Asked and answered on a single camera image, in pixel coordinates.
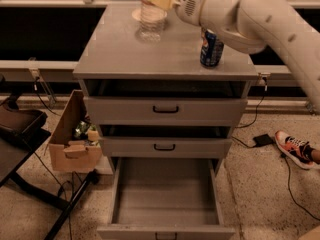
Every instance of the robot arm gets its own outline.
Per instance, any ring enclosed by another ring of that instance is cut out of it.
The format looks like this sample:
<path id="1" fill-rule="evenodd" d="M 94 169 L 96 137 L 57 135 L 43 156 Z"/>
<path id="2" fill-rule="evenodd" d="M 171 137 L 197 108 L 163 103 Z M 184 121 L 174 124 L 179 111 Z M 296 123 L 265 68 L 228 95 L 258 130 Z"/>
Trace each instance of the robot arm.
<path id="1" fill-rule="evenodd" d="M 176 13 L 240 52 L 269 45 L 320 111 L 320 34 L 285 0 L 179 0 Z"/>

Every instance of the concrete floor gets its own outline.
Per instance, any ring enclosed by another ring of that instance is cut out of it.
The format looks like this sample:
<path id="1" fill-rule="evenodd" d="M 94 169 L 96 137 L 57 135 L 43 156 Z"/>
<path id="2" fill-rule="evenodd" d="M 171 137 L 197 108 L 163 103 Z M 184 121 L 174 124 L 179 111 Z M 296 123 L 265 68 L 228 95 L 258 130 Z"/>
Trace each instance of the concrete floor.
<path id="1" fill-rule="evenodd" d="M 62 113 L 67 97 L 60 97 L 53 110 Z M 251 122 L 255 116 L 257 100 L 250 100 L 241 124 Z M 278 106 L 270 100 L 262 102 L 256 122 L 235 130 L 233 136 L 247 145 L 252 138 L 282 129 L 298 138 L 309 140 L 320 148 L 320 118 L 310 115 L 304 102 L 291 102 Z M 42 109 L 41 104 L 29 97 L 19 99 L 20 108 Z M 59 116 L 47 111 L 44 129 L 52 132 Z M 37 151 L 51 169 L 46 143 Z M 288 159 L 291 170 L 291 189 L 296 201 L 320 218 L 319 170 L 302 170 Z M 56 194 L 59 185 L 46 171 L 36 156 L 32 156 L 18 171 L 29 183 Z M 59 181 L 71 180 L 70 173 L 53 172 Z M 276 146 L 248 149 L 233 142 L 230 152 L 217 175 L 218 199 L 225 226 L 236 229 L 231 240 L 294 240 L 320 225 L 292 200 L 288 191 L 289 171 Z M 106 223 L 113 177 L 100 175 L 100 182 L 91 185 L 71 215 L 72 239 L 100 240 L 97 227 Z M 68 196 L 71 187 L 65 185 Z M 21 192 L 13 182 L 0 189 L 0 239 L 44 239 L 60 211 Z M 66 222 L 56 239 L 71 239 Z"/>

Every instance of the black can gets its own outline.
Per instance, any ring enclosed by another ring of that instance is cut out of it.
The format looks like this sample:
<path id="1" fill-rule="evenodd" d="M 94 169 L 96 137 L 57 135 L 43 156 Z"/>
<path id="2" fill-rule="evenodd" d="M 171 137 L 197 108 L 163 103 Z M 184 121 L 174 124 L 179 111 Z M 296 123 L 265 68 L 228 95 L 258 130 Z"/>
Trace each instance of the black can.
<path id="1" fill-rule="evenodd" d="M 220 41 L 215 33 L 210 30 L 201 30 L 203 39 L 200 62 L 203 66 L 213 68 L 218 65 L 224 48 L 224 43 Z"/>

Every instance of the cup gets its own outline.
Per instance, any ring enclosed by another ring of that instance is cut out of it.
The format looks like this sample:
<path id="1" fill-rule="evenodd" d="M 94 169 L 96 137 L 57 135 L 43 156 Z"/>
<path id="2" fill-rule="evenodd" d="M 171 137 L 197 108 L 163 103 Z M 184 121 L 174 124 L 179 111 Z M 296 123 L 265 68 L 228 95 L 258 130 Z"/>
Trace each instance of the cup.
<path id="1" fill-rule="evenodd" d="M 144 41 L 159 42 L 167 12 L 154 4 L 141 0 L 140 37 Z"/>

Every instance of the drawer handle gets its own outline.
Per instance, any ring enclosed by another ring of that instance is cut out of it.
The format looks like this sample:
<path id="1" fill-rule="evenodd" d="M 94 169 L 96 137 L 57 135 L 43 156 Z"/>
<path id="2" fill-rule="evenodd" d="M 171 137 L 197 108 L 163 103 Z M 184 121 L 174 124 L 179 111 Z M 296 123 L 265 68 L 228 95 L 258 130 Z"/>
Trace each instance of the drawer handle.
<path id="1" fill-rule="evenodd" d="M 176 145 L 175 145 L 175 144 L 172 144 L 171 147 L 164 148 L 164 147 L 158 146 L 157 144 L 154 144 L 154 145 L 153 145 L 153 148 L 154 148 L 155 150 L 157 150 L 157 151 L 173 151 L 173 150 L 175 150 Z"/>
<path id="2" fill-rule="evenodd" d="M 153 112 L 154 113 L 166 113 L 166 114 L 174 114 L 174 113 L 178 113 L 179 112 L 179 107 L 176 106 L 174 109 L 172 110 L 165 110 L 165 109 L 159 109 L 156 106 L 153 106 Z"/>
<path id="3" fill-rule="evenodd" d="M 156 233 L 156 240 L 177 240 L 177 233 Z"/>

